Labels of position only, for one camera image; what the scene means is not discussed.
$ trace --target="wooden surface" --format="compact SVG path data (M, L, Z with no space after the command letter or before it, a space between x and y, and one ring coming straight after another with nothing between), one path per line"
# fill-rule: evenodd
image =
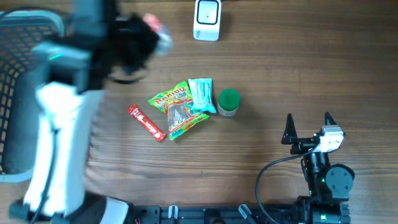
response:
M69 7L68 1L34 2ZM194 4L123 4L125 12L158 15L175 47L149 62L140 83L107 86L94 124L88 190L136 205L255 204L260 169L289 155L289 146L280 145L286 115L292 113L299 136L308 137L329 111L347 133L331 163L356 173L349 201L353 223L396 223L398 5L231 1L223 3L220 40L200 42L192 37ZM127 114L136 103L166 131L166 116L147 100L195 77L213 78L216 96L237 89L243 99L239 114L230 119L212 114L175 141L160 144ZM292 202L308 194L299 162L264 174L263 202ZM8 205L27 186L0 185L1 223L10 223Z

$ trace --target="plastic basket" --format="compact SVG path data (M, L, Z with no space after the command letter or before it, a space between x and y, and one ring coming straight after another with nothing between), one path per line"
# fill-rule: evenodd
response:
M18 11L0 20L0 182L32 177L40 108L35 100L31 48L46 35L64 35L50 11Z

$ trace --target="green cap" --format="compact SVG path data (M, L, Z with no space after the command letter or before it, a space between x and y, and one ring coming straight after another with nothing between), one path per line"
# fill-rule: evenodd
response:
M226 111L233 111L239 107L241 95L234 89L227 89L221 92L218 104Z

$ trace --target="red wrapper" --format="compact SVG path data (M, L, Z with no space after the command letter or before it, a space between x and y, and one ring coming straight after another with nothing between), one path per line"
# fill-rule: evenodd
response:
M131 105L127 112L134 118L136 118L156 139L158 142L162 142L166 138L166 134L163 133L138 107L137 105Z

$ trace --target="green candy bag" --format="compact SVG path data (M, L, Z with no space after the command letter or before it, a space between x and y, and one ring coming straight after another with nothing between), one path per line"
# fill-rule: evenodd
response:
M167 114L170 140L209 118L205 113L191 110L193 100L186 81L180 82L174 89L159 93L148 102Z

